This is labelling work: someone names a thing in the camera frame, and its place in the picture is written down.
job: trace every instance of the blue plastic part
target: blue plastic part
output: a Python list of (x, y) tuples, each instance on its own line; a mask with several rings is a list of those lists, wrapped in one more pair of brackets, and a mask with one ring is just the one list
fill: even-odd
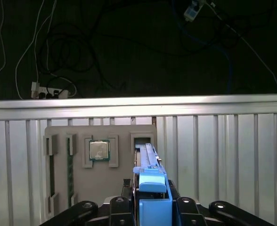
[(172, 226), (172, 195), (165, 175), (167, 199), (141, 199), (139, 201), (140, 226)]
[(140, 149), (140, 167), (133, 172), (139, 174), (139, 191), (165, 193), (165, 199), (139, 200), (140, 226), (172, 226), (172, 195), (167, 173), (158, 161), (159, 157), (151, 144), (136, 145)]
[(158, 155), (151, 144), (136, 145), (140, 149), (140, 167), (134, 167), (133, 172), (139, 173), (139, 186), (141, 192), (165, 193), (164, 172), (160, 168)]
[(165, 176), (159, 169), (141, 169), (144, 172), (139, 173), (139, 191), (165, 193), (167, 187)]

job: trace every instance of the cpu chip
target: cpu chip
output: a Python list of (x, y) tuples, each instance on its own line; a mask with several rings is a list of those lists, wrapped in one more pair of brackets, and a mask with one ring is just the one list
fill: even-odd
[(109, 141), (108, 140), (90, 141), (90, 160), (92, 161), (109, 160)]

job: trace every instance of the power plug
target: power plug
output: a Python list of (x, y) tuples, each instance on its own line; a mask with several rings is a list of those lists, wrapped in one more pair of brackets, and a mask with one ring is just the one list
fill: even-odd
[(54, 96), (58, 96), (58, 99), (68, 99), (68, 90), (62, 89), (55, 89), (55, 88), (49, 88), (46, 89), (46, 87), (40, 86), (39, 83), (32, 82), (32, 99), (52, 99)]
[(204, 0), (192, 0), (192, 4), (186, 9), (184, 17), (186, 21), (193, 22), (204, 6)]

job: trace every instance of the aluminum rail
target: aluminum rail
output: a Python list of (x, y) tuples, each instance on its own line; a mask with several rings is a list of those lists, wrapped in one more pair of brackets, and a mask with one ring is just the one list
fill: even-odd
[(277, 95), (0, 101), (0, 120), (277, 113)]

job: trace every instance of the power strip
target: power strip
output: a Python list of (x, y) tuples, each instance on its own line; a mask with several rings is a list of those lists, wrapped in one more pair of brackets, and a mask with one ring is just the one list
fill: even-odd
[(55, 88), (46, 89), (46, 87), (40, 86), (40, 83), (36, 83), (36, 82), (32, 82), (31, 90), (32, 90), (32, 93), (31, 93), (32, 99), (53, 99), (53, 98), (68, 99), (68, 94), (69, 94), (68, 90), (62, 91), (62, 89), (55, 89)]

